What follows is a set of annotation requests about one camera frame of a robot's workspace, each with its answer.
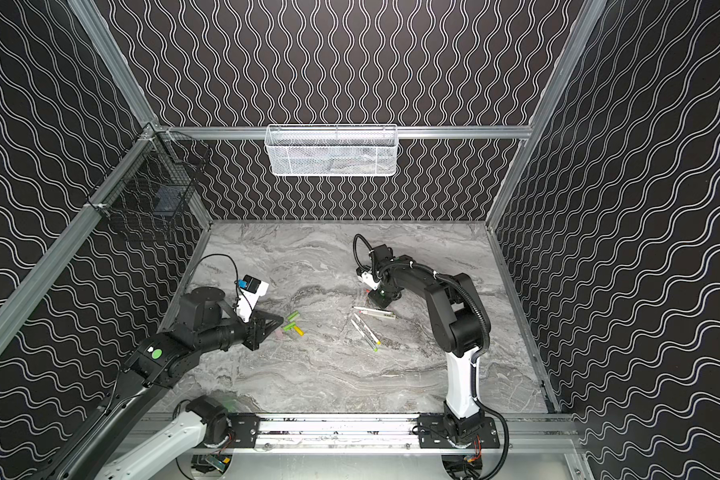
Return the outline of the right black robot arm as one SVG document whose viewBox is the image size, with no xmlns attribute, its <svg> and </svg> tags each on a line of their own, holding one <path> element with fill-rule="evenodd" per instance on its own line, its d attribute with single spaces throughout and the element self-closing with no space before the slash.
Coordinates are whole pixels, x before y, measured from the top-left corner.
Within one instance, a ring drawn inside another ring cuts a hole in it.
<svg viewBox="0 0 720 480">
<path fill-rule="evenodd" d="M 358 263 L 356 274 L 368 298 L 385 310 L 404 293 L 425 301 L 438 347 L 446 353 L 447 395 L 443 423 L 446 438 L 465 444 L 484 425 L 486 407 L 479 399 L 480 358 L 490 342 L 490 320 L 471 277 L 449 275 L 408 255 L 395 256 L 385 244 L 369 251 L 370 263 Z"/>
</svg>

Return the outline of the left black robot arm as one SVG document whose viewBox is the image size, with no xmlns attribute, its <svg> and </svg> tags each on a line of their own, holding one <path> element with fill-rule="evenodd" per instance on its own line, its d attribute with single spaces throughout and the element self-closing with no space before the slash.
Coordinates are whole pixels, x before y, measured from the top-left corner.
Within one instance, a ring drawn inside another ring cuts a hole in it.
<svg viewBox="0 0 720 480">
<path fill-rule="evenodd" d="M 113 389 L 34 479 L 93 479 L 130 431 L 203 355 L 242 345 L 250 351 L 284 323 L 280 315 L 257 310 L 264 284 L 243 290 L 236 302 L 223 290 L 198 287 L 182 295 L 173 326 L 141 341 L 118 371 Z"/>
</svg>

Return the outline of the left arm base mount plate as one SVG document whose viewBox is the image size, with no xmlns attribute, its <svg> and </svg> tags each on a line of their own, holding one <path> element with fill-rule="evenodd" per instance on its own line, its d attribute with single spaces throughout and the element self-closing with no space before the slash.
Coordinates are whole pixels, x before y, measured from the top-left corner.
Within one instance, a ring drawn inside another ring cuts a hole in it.
<svg viewBox="0 0 720 480">
<path fill-rule="evenodd" d="M 251 413 L 202 417 L 200 425 L 205 431 L 196 447 L 214 450 L 253 448 L 259 435 L 260 423 L 261 418 Z"/>
</svg>

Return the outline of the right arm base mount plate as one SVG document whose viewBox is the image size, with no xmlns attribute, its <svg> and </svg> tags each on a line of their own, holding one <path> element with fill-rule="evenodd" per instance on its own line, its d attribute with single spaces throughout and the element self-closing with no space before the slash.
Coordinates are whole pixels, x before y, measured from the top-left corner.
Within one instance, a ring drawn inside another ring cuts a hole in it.
<svg viewBox="0 0 720 480">
<path fill-rule="evenodd" d="M 494 419 L 482 412 L 465 419 L 451 414 L 421 414 L 411 429 L 423 449 L 475 448 L 476 441 L 481 448 L 498 449 L 499 431 Z"/>
</svg>

